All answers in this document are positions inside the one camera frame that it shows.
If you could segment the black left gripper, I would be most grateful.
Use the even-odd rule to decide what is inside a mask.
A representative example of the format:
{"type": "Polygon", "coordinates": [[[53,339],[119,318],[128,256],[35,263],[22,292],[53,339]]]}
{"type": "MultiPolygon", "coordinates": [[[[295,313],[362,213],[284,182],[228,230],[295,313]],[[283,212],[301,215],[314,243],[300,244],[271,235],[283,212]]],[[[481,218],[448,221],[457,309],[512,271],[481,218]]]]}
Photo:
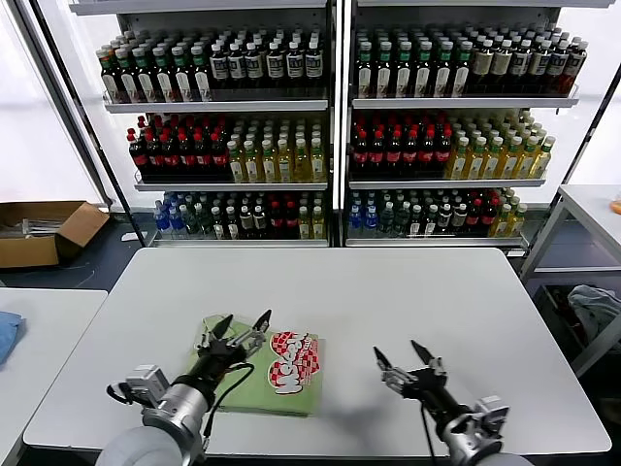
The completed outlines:
{"type": "Polygon", "coordinates": [[[196,389],[216,389],[227,371],[246,360],[247,351],[259,351],[266,341],[272,310],[268,309],[245,332],[228,345],[222,340],[233,320],[228,316],[207,316],[201,320],[195,339],[197,360],[185,375],[185,383],[196,389]]]}

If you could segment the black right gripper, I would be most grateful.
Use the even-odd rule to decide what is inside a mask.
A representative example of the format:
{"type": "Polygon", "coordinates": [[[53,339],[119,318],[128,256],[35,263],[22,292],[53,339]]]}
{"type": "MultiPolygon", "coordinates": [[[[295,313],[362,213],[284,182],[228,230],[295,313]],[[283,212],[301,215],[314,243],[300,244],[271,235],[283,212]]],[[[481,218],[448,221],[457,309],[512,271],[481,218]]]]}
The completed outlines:
{"type": "Polygon", "coordinates": [[[431,415],[437,431],[460,416],[469,415],[473,410],[458,403],[445,388],[447,374],[440,357],[434,357],[423,345],[410,341],[414,351],[426,368],[405,371],[393,366],[385,354],[373,347],[381,380],[393,391],[404,390],[404,398],[419,401],[431,415]]]}

